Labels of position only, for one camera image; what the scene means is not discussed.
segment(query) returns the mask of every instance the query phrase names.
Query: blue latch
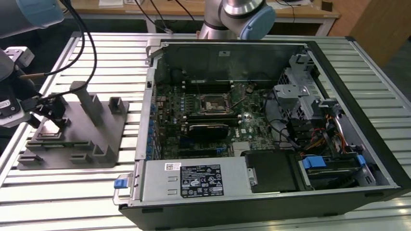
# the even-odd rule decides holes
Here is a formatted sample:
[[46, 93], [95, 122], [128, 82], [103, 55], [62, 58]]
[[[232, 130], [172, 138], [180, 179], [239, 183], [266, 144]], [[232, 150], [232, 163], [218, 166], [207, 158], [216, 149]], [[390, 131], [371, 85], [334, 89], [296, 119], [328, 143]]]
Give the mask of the blue latch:
[[154, 105], [154, 104], [151, 105], [151, 110], [152, 110], [152, 112], [155, 112], [155, 111], [156, 111], [156, 107], [155, 107], [155, 105]]
[[154, 148], [151, 146], [147, 146], [146, 148], [146, 154], [151, 154], [152, 153]]
[[127, 189], [127, 179], [115, 180], [115, 189]]
[[360, 166], [366, 166], [366, 159], [364, 159], [363, 155], [358, 155], [358, 160], [359, 160]]
[[307, 156], [303, 160], [304, 169], [312, 167], [326, 167], [326, 162], [322, 156]]

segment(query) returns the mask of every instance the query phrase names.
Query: black cable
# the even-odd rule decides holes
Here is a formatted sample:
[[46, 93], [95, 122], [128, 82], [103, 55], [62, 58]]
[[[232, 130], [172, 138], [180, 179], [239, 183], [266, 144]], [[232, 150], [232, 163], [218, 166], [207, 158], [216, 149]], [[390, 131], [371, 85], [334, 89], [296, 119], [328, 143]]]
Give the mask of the black cable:
[[79, 27], [82, 27], [84, 29], [86, 33], [87, 33], [87, 36], [88, 36], [88, 39], [90, 39], [90, 42], [91, 42], [92, 51], [94, 51], [95, 62], [94, 62], [92, 71], [91, 71], [91, 74], [88, 76], [88, 79], [87, 79], [86, 83], [80, 87], [78, 87], [78, 88], [75, 88], [72, 90], [68, 90], [68, 91], [62, 92], [59, 94], [54, 94], [54, 95], [40, 99], [42, 102], [44, 102], [47, 100], [51, 100], [51, 99], [55, 99], [55, 98], [58, 98], [58, 97], [60, 97], [63, 95], [71, 94], [71, 93], [82, 90], [83, 88], [86, 88], [88, 86], [88, 83], [90, 83], [92, 77], [95, 76], [96, 69], [98, 69], [98, 51], [96, 51], [95, 40], [92, 39], [92, 36], [91, 36], [91, 32], [90, 32], [90, 30], [87, 28], [87, 25], [86, 25], [82, 17], [79, 16], [79, 14], [78, 14], [76, 10], [74, 9], [74, 7], [68, 4], [67, 0], [60, 0], [60, 2], [66, 6], [66, 8], [70, 10], [70, 13], [72, 14], [72, 17], [74, 17], [76, 23], [79, 24]]
[[287, 124], [287, 123], [288, 123], [288, 121], [284, 120], [284, 119], [272, 119], [272, 120], [268, 121], [268, 123], [275, 122], [275, 121], [279, 121], [279, 122], [282, 122], [283, 124]]
[[286, 2], [286, 4], [280, 3], [278, 0], [275, 0], [278, 4], [283, 5], [283, 6], [291, 6], [292, 8], [292, 23], [295, 23], [295, 13], [294, 13], [294, 7], [295, 6], [300, 6], [302, 4], [290, 4], [288, 2]]
[[144, 10], [143, 10], [140, 4], [138, 3], [138, 0], [135, 0], [135, 2], [136, 2], [136, 4], [138, 4], [138, 7], [140, 8], [142, 13], [144, 14], [144, 16], [146, 16], [146, 18], [148, 19], [148, 21], [152, 22], [154, 26], [155, 26], [156, 28], [159, 28], [160, 30], [163, 30], [166, 33], [168, 33], [167, 30], [163, 29], [162, 27], [159, 27], [159, 26], [155, 24], [154, 20], [148, 17], [148, 15], [147, 15], [147, 13], [144, 12]]
[[179, 2], [179, 0], [175, 0], [176, 3], [180, 5], [180, 7], [184, 9], [184, 11], [187, 12], [187, 14], [191, 16], [191, 19], [196, 22], [195, 18], [192, 17], [190, 11], [187, 10], [187, 8], [183, 6], [183, 4]]
[[[271, 90], [271, 92], [268, 93], [267, 99], [268, 99], [268, 96], [270, 96], [271, 93], [275, 95], [274, 90]], [[270, 123], [270, 121], [268, 121], [268, 118], [267, 118], [266, 107], [267, 107], [267, 103], [266, 103], [266, 105], [264, 105], [264, 117], [266, 117], [266, 121], [267, 121], [267, 123], [268, 123], [271, 129], [272, 129], [278, 134], [280, 134], [280, 136], [284, 136], [284, 138], [287, 139], [288, 143], [292, 145], [292, 147], [294, 147], [296, 150], [303, 151], [304, 149], [294, 142], [294, 140], [290, 138], [290, 136], [287, 136], [279, 129], [276, 129], [276, 128], [271, 125], [271, 123]]]
[[[67, 1], [66, 4], [71, 6], [71, 1], [70, 0], [66, 0], [66, 1]], [[86, 47], [86, 37], [84, 37], [83, 27], [80, 26], [80, 24], [78, 24], [78, 26], [79, 26], [79, 30], [80, 30], [80, 33], [82, 33], [82, 40], [83, 40], [82, 41], [82, 48], [80, 48], [79, 54], [78, 54], [76, 58], [71, 61], [71, 63], [67, 66], [62, 67], [60, 69], [58, 69], [55, 71], [44, 73], [46, 77], [47, 76], [52, 76], [52, 75], [60, 73], [62, 71], [67, 70], [68, 68], [71, 68], [71, 66], [79, 61], [80, 56], [83, 55], [83, 51], [84, 51], [84, 47]]]
[[159, 16], [160, 16], [160, 18], [162, 18], [162, 22], [163, 22], [163, 25], [164, 25], [164, 29], [168, 29], [168, 28], [167, 28], [167, 25], [166, 25], [166, 22], [164, 22], [163, 15], [162, 15], [162, 13], [160, 13], [159, 9], [156, 8], [156, 5], [155, 5], [154, 0], [150, 0], [150, 2], [152, 3], [154, 8], [155, 8], [155, 11], [156, 11], [156, 13], [159, 14]]
[[[287, 129], [287, 127], [284, 127], [284, 128], [280, 130], [280, 132], [283, 132], [286, 129]], [[280, 142], [284, 142], [284, 141], [282, 141], [282, 134], [280, 134], [279, 140], [280, 140]], [[287, 143], [288, 143], [288, 142], [287, 142]]]
[[68, 13], [68, 9], [63, 10], [63, 14], [67, 14]]

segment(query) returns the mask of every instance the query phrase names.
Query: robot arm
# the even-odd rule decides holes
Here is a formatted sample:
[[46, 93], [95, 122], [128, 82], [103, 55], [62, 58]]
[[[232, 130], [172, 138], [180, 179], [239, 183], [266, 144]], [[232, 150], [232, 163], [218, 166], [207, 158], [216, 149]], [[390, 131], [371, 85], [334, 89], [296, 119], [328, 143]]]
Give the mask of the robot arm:
[[[0, 39], [27, 31], [47, 28], [64, 20], [58, 0], [0, 0]], [[39, 125], [38, 119], [30, 114], [46, 114], [48, 106], [36, 108], [25, 105], [24, 100], [40, 97], [32, 81], [19, 78], [15, 62], [0, 49], [0, 126], [13, 127], [28, 122], [34, 127]]]
[[200, 39], [262, 39], [275, 21], [266, 0], [207, 0]]

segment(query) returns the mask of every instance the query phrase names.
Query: wire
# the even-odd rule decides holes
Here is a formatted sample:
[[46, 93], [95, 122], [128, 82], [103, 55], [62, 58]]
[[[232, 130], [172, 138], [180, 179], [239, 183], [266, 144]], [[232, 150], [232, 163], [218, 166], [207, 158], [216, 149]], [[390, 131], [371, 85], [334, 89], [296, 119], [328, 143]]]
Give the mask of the wire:
[[195, 18], [192, 17], [190, 11], [187, 10], [187, 8], [183, 6], [183, 4], [179, 2], [179, 0], [175, 0], [176, 3], [180, 5], [180, 7], [184, 9], [184, 11], [187, 12], [187, 14], [191, 16], [191, 19], [196, 22]]
[[155, 24], [154, 20], [148, 17], [148, 15], [147, 15], [147, 13], [144, 12], [144, 10], [143, 10], [140, 4], [138, 3], [138, 0], [135, 0], [135, 2], [136, 2], [138, 7], [140, 8], [142, 13], [144, 14], [144, 16], [146, 16], [146, 18], [148, 19], [148, 21], [151, 21], [151, 23], [154, 24], [154, 26], [155, 26], [156, 28], [159, 28], [160, 30], [163, 30], [166, 33], [170, 33], [170, 31], [168, 31], [167, 28], [163, 29], [162, 27], [159, 27], [159, 26]]
[[344, 140], [344, 137], [343, 137], [338, 132], [335, 132], [335, 134], [338, 135], [338, 137], [340, 138], [340, 141], [342, 141], [343, 153], [347, 153], [347, 151], [346, 151], [346, 140]]
[[275, 92], [274, 92], [274, 90], [271, 90], [270, 92], [268, 92], [268, 94], [267, 94], [267, 97], [266, 97], [266, 102], [264, 102], [264, 106], [263, 106], [263, 112], [266, 113], [266, 108], [267, 108], [267, 101], [268, 101], [268, 96], [270, 96], [270, 94], [272, 93], [272, 95], [274, 95], [274, 99], [275, 99], [275, 101], [276, 101], [276, 104], [278, 105], [280, 105], [280, 102], [278, 101], [278, 98], [276, 98], [276, 95], [275, 95]]
[[278, 4], [283, 5], [283, 6], [291, 6], [292, 9], [292, 23], [295, 23], [295, 13], [294, 13], [294, 7], [295, 6], [300, 6], [302, 4], [290, 4], [288, 2], [286, 2], [286, 4], [280, 3], [278, 0], [275, 0]]
[[166, 28], [166, 29], [168, 29], [168, 28], [167, 28], [167, 25], [166, 25], [166, 22], [164, 22], [163, 15], [162, 15], [162, 13], [160, 13], [159, 9], [156, 8], [156, 5], [155, 5], [154, 0], [150, 0], [150, 2], [152, 3], [154, 8], [155, 8], [155, 11], [156, 11], [156, 13], [159, 14], [159, 16], [160, 16], [160, 18], [162, 18], [162, 22], [163, 22], [164, 28]]
[[282, 147], [282, 146], [280, 146], [282, 143], [288, 143], [287, 141], [275, 141], [275, 142], [278, 143], [278, 147], [279, 147], [280, 149], [292, 148], [292, 145], [290, 145], [288, 147]]
[[275, 121], [279, 121], [279, 122], [282, 122], [283, 124], [287, 124], [287, 123], [288, 123], [288, 121], [284, 120], [284, 119], [272, 119], [272, 120], [268, 121], [268, 123], [275, 122]]
[[267, 95], [266, 104], [264, 104], [264, 117], [266, 117], [266, 121], [267, 121], [267, 123], [268, 123], [268, 126], [271, 127], [271, 129], [272, 129], [278, 134], [280, 134], [282, 136], [284, 136], [284, 138], [287, 139], [288, 143], [292, 145], [292, 147], [294, 147], [296, 150], [303, 150], [303, 151], [304, 151], [304, 149], [294, 142], [294, 140], [292, 140], [279, 129], [276, 129], [276, 128], [271, 125], [271, 123], [270, 123], [270, 121], [268, 121], [267, 112], [266, 112], [268, 95]]
[[[62, 1], [63, 5], [66, 6], [66, 10], [63, 11], [63, 14], [70, 12], [70, 9], [68, 9], [67, 6], [71, 6], [71, 0], [64, 0], [64, 1], [66, 2]], [[35, 78], [39, 78], [39, 77], [52, 76], [52, 75], [60, 73], [62, 71], [67, 70], [68, 68], [71, 68], [71, 66], [79, 61], [80, 56], [83, 55], [84, 47], [86, 47], [86, 37], [84, 37], [84, 30], [83, 30], [82, 25], [78, 24], [78, 26], [79, 26], [79, 30], [80, 30], [80, 33], [82, 33], [82, 47], [80, 47], [80, 51], [79, 51], [76, 58], [71, 61], [70, 64], [67, 64], [67, 66], [62, 67], [60, 69], [58, 69], [52, 72], [47, 72], [47, 73], [23, 75], [23, 76], [20, 76], [21, 79], [35, 79]]]
[[[270, 122], [270, 123], [271, 123], [271, 122]], [[284, 128], [280, 130], [280, 132], [283, 132], [286, 129], [287, 129], [287, 127], [284, 127]], [[280, 140], [280, 142], [286, 142], [286, 141], [282, 141], [282, 134], [280, 134], [279, 140]], [[287, 143], [288, 143], [288, 142], [287, 142]]]
[[91, 36], [91, 32], [90, 32], [90, 30], [87, 28], [87, 25], [86, 25], [82, 17], [79, 16], [79, 14], [78, 14], [76, 10], [74, 9], [74, 7], [68, 4], [67, 0], [60, 0], [60, 2], [66, 6], [66, 8], [70, 10], [70, 13], [72, 14], [72, 17], [74, 17], [76, 23], [79, 24], [79, 27], [82, 27], [84, 29], [86, 33], [87, 33], [87, 36], [88, 36], [88, 39], [90, 39], [90, 42], [91, 42], [92, 51], [94, 51], [94, 60], [95, 60], [95, 62], [94, 62], [92, 71], [91, 71], [91, 74], [88, 76], [88, 79], [87, 79], [86, 83], [80, 87], [78, 87], [78, 88], [75, 88], [72, 90], [68, 90], [68, 91], [62, 92], [59, 94], [54, 94], [54, 95], [40, 99], [42, 102], [44, 102], [47, 100], [51, 100], [51, 99], [55, 99], [55, 98], [58, 98], [58, 97], [60, 97], [63, 95], [71, 94], [71, 93], [84, 89], [88, 86], [88, 83], [90, 83], [92, 77], [95, 76], [96, 69], [98, 69], [98, 51], [96, 51], [95, 40], [92, 39], [92, 36]]

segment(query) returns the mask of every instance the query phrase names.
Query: power cable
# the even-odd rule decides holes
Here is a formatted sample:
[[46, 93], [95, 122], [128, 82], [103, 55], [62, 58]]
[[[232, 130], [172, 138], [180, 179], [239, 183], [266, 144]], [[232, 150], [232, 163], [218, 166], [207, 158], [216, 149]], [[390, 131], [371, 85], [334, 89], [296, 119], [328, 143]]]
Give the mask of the power cable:
[[[268, 93], [268, 95], [267, 95], [267, 99], [268, 99], [270, 94], [274, 94], [274, 97], [275, 97], [274, 90], [270, 91], [270, 93]], [[267, 110], [266, 110], [266, 108], [267, 108], [267, 102], [266, 102], [266, 104], [264, 104], [264, 117], [266, 117], [266, 121], [267, 121], [267, 123], [268, 123], [268, 126], [271, 127], [271, 129], [272, 129], [278, 134], [280, 134], [280, 136], [283, 136], [283, 137], [287, 139], [287, 142], [292, 145], [292, 147], [294, 147], [296, 150], [303, 151], [304, 149], [294, 142], [294, 140], [290, 138], [290, 136], [287, 136], [287, 135], [286, 135], [279, 129], [276, 129], [276, 128], [272, 126], [272, 124], [270, 123], [268, 118], [267, 118]]]
[[[71, 1], [70, 0], [64, 0], [64, 1], [66, 2], [62, 1], [62, 3], [66, 6], [66, 10], [63, 11], [63, 13], [66, 14], [67, 12], [70, 12], [68, 6], [71, 6]], [[84, 29], [83, 29], [83, 27], [79, 23], [78, 23], [78, 26], [79, 26], [79, 30], [80, 30], [80, 33], [82, 33], [82, 47], [80, 47], [80, 51], [79, 51], [76, 58], [70, 62], [70, 64], [67, 64], [60, 69], [51, 71], [51, 72], [47, 72], [47, 73], [23, 75], [23, 76], [20, 76], [21, 79], [34, 79], [34, 78], [39, 78], [39, 77], [52, 76], [52, 75], [60, 73], [62, 71], [67, 70], [68, 68], [71, 68], [71, 66], [79, 61], [80, 56], [83, 55], [84, 47], [86, 47], [86, 37], [84, 37]]]
[[164, 25], [164, 29], [168, 29], [168, 28], [167, 28], [167, 25], [166, 25], [166, 22], [164, 22], [163, 15], [162, 15], [162, 13], [160, 13], [160, 11], [159, 11], [159, 9], [158, 9], [156, 5], [155, 5], [154, 0], [150, 0], [150, 2], [152, 3], [154, 8], [155, 8], [155, 11], [156, 11], [156, 13], [159, 14], [159, 16], [160, 16], [160, 18], [162, 18], [162, 23], [163, 23], [163, 25]]
[[167, 28], [163, 29], [162, 27], [159, 27], [159, 26], [155, 24], [154, 20], [148, 17], [147, 13], [144, 12], [144, 10], [143, 10], [143, 8], [142, 8], [142, 5], [140, 5], [140, 3], [138, 2], [138, 0], [135, 0], [135, 2], [136, 2], [138, 7], [140, 8], [142, 13], [144, 14], [144, 16], [146, 16], [146, 18], [148, 19], [148, 21], [151, 21], [151, 23], [154, 24], [154, 26], [155, 26], [156, 28], [159, 28], [160, 30], [163, 30], [167, 34], [171, 34], [172, 31], [171, 31], [170, 29], [167, 29]]
[[183, 6], [183, 4], [179, 2], [179, 0], [175, 0], [176, 3], [180, 5], [180, 7], [184, 9], [184, 11], [187, 12], [187, 14], [190, 15], [191, 19], [196, 22], [195, 18], [192, 17], [190, 11], [187, 10], [187, 8]]
[[84, 89], [84, 88], [88, 86], [88, 83], [90, 83], [92, 77], [95, 76], [96, 69], [98, 69], [98, 51], [96, 51], [95, 40], [92, 39], [92, 36], [91, 36], [91, 32], [90, 32], [90, 30], [88, 30], [88, 28], [87, 28], [87, 25], [86, 25], [86, 23], [84, 23], [82, 17], [80, 17], [79, 14], [78, 14], [75, 8], [72, 7], [72, 5], [68, 4], [67, 0], [60, 0], [60, 2], [63, 3], [63, 5], [66, 6], [66, 8], [68, 9], [68, 11], [70, 11], [70, 13], [71, 13], [71, 15], [72, 15], [72, 17], [74, 17], [74, 19], [75, 19], [75, 21], [76, 21], [79, 27], [82, 27], [82, 28], [84, 29], [86, 33], [87, 33], [87, 36], [88, 36], [88, 39], [90, 39], [90, 43], [91, 43], [91, 47], [92, 47], [92, 51], [94, 51], [94, 67], [92, 67], [92, 71], [91, 71], [91, 74], [90, 74], [90, 76], [88, 76], [87, 81], [86, 81], [86, 83], [84, 83], [80, 87], [78, 87], [78, 88], [75, 88], [75, 89], [72, 89], [72, 90], [68, 90], [68, 91], [66, 91], [66, 92], [62, 92], [62, 93], [59, 93], [59, 94], [54, 94], [54, 95], [51, 95], [51, 96], [48, 96], [48, 97], [40, 99], [42, 102], [44, 102], [44, 101], [47, 101], [47, 100], [51, 100], [51, 99], [55, 99], [55, 98], [58, 98], [58, 97], [60, 97], [60, 96], [63, 96], [63, 95], [71, 94], [71, 93], [74, 93], [74, 92], [76, 92], [76, 91]]
[[292, 8], [292, 23], [295, 23], [295, 13], [294, 13], [294, 7], [295, 6], [300, 6], [302, 4], [290, 4], [288, 2], [286, 2], [286, 4], [280, 3], [278, 0], [275, 0], [278, 4], [283, 5], [283, 6], [291, 6]]

